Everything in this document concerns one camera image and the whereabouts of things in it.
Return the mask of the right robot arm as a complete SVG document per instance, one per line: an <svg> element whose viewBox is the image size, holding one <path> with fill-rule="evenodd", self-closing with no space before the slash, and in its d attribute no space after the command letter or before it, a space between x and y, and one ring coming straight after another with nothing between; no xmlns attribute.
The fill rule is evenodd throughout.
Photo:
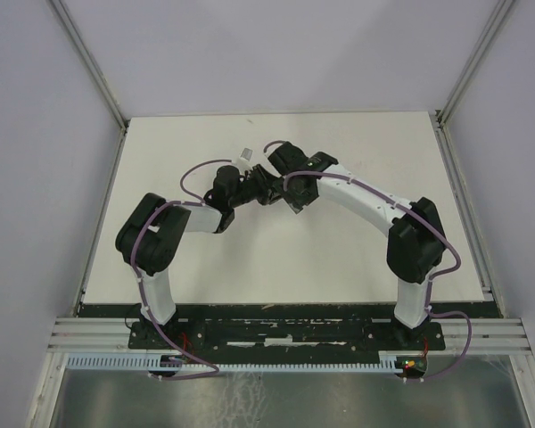
<svg viewBox="0 0 535 428"><path fill-rule="evenodd" d="M432 288L428 279L447 249L436 205L425 197L412 202L384 192L325 152L309 157L288 141L271 142L263 152L281 175L276 190L294 212L322 198L356 214L386 237L386 263L398 280L391 338L403 349L413 348L424 338L428 324Z"/></svg>

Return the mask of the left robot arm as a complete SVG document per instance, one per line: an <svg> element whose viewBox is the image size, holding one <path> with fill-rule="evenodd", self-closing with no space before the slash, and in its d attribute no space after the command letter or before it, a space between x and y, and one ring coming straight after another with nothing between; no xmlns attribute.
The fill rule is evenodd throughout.
<svg viewBox="0 0 535 428"><path fill-rule="evenodd" d="M177 312L169 284L169 266L183 235L221 234L235 219L235 209L250 202L270 205L282 198L281 177L256 165L242 172L222 166L212 187L197 202L168 201L147 193L117 233L115 248L139 284L141 316L152 323L148 335L159 347L174 345L179 326L171 319Z"/></svg>

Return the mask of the right aluminium frame post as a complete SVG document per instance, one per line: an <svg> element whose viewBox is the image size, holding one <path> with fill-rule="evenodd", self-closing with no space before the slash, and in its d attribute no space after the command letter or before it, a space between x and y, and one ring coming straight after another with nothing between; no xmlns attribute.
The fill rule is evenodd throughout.
<svg viewBox="0 0 535 428"><path fill-rule="evenodd" d="M439 128L446 127L455 115L469 86L473 83L474 78L509 21L517 4L518 1L515 0L497 1L473 46L473 50L466 60L465 66L450 90L444 106L436 113L436 121Z"/></svg>

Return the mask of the aluminium frame post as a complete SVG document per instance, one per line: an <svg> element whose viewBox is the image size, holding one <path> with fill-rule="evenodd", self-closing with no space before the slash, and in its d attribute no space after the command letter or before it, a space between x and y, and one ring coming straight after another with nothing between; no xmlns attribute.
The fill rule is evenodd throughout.
<svg viewBox="0 0 535 428"><path fill-rule="evenodd" d="M466 60L465 66L450 90L444 106L436 113L436 121L439 128L446 127L455 115L469 86L473 83L474 78L509 21L517 4L518 1L515 0L497 1L473 46L473 50Z"/></svg>
<svg viewBox="0 0 535 428"><path fill-rule="evenodd" d="M128 127L128 119L121 111L117 99L111 91L95 56L88 48L86 41L78 28L77 22L72 17L70 8L66 2L62 0L47 0L46 3L51 8L53 14L61 25L72 48L75 50L81 64L85 68L86 74L92 80L97 93L101 96L114 121L120 129L126 129Z"/></svg>

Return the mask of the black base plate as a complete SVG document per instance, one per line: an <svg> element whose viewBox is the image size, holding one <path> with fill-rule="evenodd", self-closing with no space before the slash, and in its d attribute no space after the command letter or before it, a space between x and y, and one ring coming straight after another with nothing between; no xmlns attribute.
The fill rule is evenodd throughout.
<svg viewBox="0 0 535 428"><path fill-rule="evenodd" d="M166 325L140 317L131 326L133 350L170 350L179 346L201 358L230 348L323 348L377 354L381 351L445 350L441 326L401 340L391 305L260 304L183 305Z"/></svg>

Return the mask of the front aluminium rail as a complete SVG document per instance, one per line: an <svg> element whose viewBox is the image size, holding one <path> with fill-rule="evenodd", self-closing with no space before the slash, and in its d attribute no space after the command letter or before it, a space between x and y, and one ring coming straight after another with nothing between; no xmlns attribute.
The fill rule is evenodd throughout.
<svg viewBox="0 0 535 428"><path fill-rule="evenodd" d="M139 323L126 326L117 318L60 318L53 328L50 351L157 351L170 348L167 341ZM449 318L434 321L417 338L400 342L382 319L204 319L181 320L171 335L178 346L207 351L233 348L326 347L372 354L470 355L528 354L531 346L518 319Z"/></svg>

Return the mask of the left aluminium frame post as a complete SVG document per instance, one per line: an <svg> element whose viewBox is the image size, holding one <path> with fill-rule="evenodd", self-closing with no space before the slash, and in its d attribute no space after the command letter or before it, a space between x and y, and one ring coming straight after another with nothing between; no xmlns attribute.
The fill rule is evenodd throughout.
<svg viewBox="0 0 535 428"><path fill-rule="evenodd" d="M46 3L51 8L53 14L61 25L72 48L75 50L81 64L85 68L86 74L92 80L97 93L101 96L114 121L120 129L126 129L128 127L128 119L121 111L117 99L111 91L95 56L88 48L86 41L78 28L77 22L72 17L70 8L66 2L62 0L47 0Z"/></svg>

